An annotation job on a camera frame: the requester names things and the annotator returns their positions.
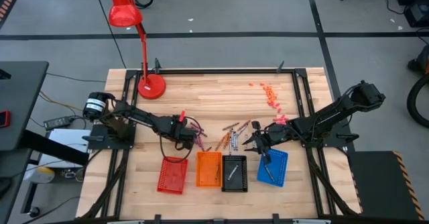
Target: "red object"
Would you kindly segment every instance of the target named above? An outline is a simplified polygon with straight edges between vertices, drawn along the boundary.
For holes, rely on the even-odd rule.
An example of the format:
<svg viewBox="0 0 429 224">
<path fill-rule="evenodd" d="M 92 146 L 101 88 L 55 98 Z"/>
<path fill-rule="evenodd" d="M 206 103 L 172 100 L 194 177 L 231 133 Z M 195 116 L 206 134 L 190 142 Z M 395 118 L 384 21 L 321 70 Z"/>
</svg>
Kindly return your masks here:
<svg viewBox="0 0 429 224">
<path fill-rule="evenodd" d="M 180 114 L 180 118 L 179 118 L 179 122 L 183 122 L 183 118 L 185 118 L 185 111 L 182 111 L 182 113 Z"/>
<path fill-rule="evenodd" d="M 178 161 L 181 158 L 167 157 L 169 160 Z M 182 194 L 185 185 L 186 169 L 188 160 L 180 163 L 168 162 L 165 158 L 162 160 L 160 179 L 158 180 L 158 192 L 171 194 Z"/>
<path fill-rule="evenodd" d="M 9 111 L 0 112 L 0 127 L 9 126 L 10 116 L 11 116 L 11 112 Z"/>
<path fill-rule="evenodd" d="M 146 31 L 141 21 L 143 21 L 143 16 L 135 6 L 134 0 L 113 0 L 113 6 L 109 12 L 109 23 L 116 27 L 135 26 L 139 32 L 143 52 L 143 62 L 141 63 L 143 76 L 139 82 L 139 93 L 145 99 L 157 99 L 166 90 L 166 82 L 162 76 L 147 74 Z"/>
</svg>

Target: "red basket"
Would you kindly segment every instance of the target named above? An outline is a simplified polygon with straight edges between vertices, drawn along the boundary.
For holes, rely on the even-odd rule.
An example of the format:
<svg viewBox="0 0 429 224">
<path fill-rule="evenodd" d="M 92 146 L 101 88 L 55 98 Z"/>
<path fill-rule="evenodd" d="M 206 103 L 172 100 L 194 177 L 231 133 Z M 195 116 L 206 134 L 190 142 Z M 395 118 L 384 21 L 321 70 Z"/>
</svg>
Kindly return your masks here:
<svg viewBox="0 0 429 224">
<path fill-rule="evenodd" d="M 169 160 L 177 161 L 181 158 L 167 157 Z M 162 167 L 160 172 L 160 179 L 158 180 L 159 192 L 166 192 L 172 194 L 182 194 L 185 184 L 186 169 L 188 167 L 188 160 L 180 163 L 168 162 L 165 158 L 162 160 Z"/>
</svg>

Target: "plastic basket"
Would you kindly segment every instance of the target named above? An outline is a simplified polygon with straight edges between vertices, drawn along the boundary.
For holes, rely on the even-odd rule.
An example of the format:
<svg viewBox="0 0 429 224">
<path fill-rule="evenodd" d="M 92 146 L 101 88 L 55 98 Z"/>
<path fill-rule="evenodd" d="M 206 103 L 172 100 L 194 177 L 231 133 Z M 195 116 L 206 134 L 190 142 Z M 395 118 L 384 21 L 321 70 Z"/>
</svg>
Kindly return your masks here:
<svg viewBox="0 0 429 224">
<path fill-rule="evenodd" d="M 283 187 L 286 177 L 286 166 L 288 165 L 288 153 L 279 150 L 269 150 L 268 154 L 271 156 L 271 163 L 267 164 L 267 167 L 274 177 L 275 182 L 269 177 L 267 170 L 263 166 L 262 157 L 257 171 L 257 180 L 274 186 Z"/>
<path fill-rule="evenodd" d="M 247 192 L 246 156 L 222 156 L 222 170 L 223 192 Z"/>
<path fill-rule="evenodd" d="M 176 157 L 167 158 L 173 161 L 181 160 L 181 158 Z M 184 160 L 180 163 L 171 163 L 164 158 L 162 160 L 162 167 L 160 172 L 160 179 L 158 180 L 157 191 L 172 194 L 182 194 L 185 184 L 187 167 L 188 160 Z"/>
<path fill-rule="evenodd" d="M 221 152 L 196 153 L 196 185 L 199 187 L 221 187 Z"/>
</svg>

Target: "wooden tabletop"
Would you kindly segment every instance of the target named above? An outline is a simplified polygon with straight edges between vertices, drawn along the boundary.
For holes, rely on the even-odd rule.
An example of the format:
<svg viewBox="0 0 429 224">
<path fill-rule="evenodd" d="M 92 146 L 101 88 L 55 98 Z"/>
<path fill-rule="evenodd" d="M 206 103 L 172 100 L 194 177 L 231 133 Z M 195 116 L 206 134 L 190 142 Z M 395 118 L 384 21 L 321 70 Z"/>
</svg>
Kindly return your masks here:
<svg viewBox="0 0 429 224">
<path fill-rule="evenodd" d="M 332 102 L 329 86 L 323 68 L 307 68 L 314 108 L 317 110 Z M 121 98 L 125 70 L 110 70 L 105 91 Z M 213 148 L 225 132 L 222 128 L 235 122 L 244 123 L 248 119 L 257 120 L 266 126 L 274 117 L 285 114 L 292 119 L 298 116 L 292 77 L 289 74 L 187 74 L 165 75 L 167 90 L 156 100 L 138 98 L 137 107 L 155 115 L 177 115 L 182 110 L 194 117 L 208 137 L 202 137 L 204 146 Z M 266 103 L 265 92 L 260 82 L 271 85 L 278 94 L 282 112 Z M 304 96 L 304 87 L 300 80 Z M 239 137 L 243 143 L 245 134 L 251 135 L 248 127 Z M 182 157 L 186 150 L 177 151 L 174 144 L 163 141 L 167 156 Z M 219 188 L 196 187 L 196 153 L 198 146 L 188 157 L 184 192 L 181 195 L 157 192 L 162 155 L 159 137 L 150 128 L 137 126 L 135 146 L 130 151 L 121 219 L 153 219 L 161 214 L 162 219 L 269 219 L 272 213 L 280 218 L 316 217 L 316 207 L 310 181 L 307 158 L 300 142 L 287 142 L 274 146 L 289 153 L 286 180 L 283 188 L 256 180 L 261 156 L 255 152 L 238 152 L 247 156 L 247 176 L 249 192 L 221 192 Z M 356 212 L 360 212 L 358 198 L 347 157 L 335 148 L 325 148 L 326 163 L 330 181 L 336 191 Z M 103 150 L 86 170 L 76 216 L 85 214 L 104 189 L 109 168 L 110 150 Z M 321 189 L 324 212 L 328 212 L 324 189 Z M 113 191 L 109 214 L 113 213 L 116 190 Z"/>
</svg>

